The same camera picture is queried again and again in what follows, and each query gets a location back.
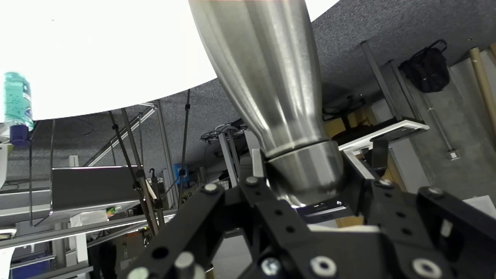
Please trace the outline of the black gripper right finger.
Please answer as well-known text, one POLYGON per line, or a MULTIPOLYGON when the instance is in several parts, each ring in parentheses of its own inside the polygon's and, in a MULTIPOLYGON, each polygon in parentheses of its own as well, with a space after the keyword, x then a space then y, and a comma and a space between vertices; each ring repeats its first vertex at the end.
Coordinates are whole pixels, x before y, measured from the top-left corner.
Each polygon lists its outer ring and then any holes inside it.
POLYGON ((393 277, 496 279, 496 219, 450 192, 424 185, 408 193, 380 181, 354 151, 355 210, 379 227, 393 277))

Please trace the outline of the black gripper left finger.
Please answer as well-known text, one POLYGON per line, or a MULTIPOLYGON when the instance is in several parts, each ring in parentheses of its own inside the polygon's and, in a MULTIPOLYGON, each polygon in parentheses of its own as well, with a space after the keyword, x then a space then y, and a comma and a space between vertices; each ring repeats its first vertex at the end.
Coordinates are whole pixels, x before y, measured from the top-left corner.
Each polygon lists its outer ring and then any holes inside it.
POLYGON ((231 232, 242 232, 252 261, 241 279, 264 279, 262 221, 256 193, 266 190, 264 153, 249 143, 250 156, 239 164, 239 184, 225 188, 208 182, 168 221, 149 246, 126 269, 126 279, 202 279, 231 232))

